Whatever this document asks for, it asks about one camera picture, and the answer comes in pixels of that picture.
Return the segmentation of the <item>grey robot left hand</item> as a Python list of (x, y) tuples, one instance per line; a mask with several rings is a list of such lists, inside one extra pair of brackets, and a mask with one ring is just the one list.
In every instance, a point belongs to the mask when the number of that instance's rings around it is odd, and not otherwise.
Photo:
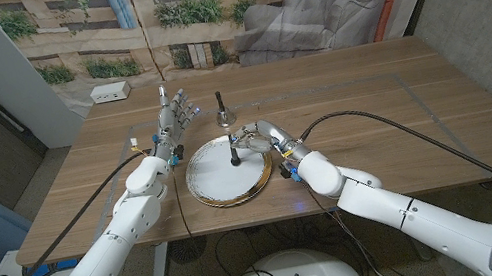
[(179, 89), (173, 98), (168, 96), (165, 86), (158, 87), (160, 111), (158, 133), (152, 155), (167, 162), (173, 160), (175, 149), (180, 144), (184, 130), (199, 113), (200, 109), (188, 102), (184, 89)]

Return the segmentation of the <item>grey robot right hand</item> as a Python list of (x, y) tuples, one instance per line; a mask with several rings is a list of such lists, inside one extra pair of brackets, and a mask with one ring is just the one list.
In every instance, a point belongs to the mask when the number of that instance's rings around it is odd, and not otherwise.
[(290, 133), (266, 120), (242, 126), (229, 136), (229, 141), (232, 148), (247, 148), (261, 154), (275, 149), (296, 162), (311, 153), (310, 148), (298, 142)]

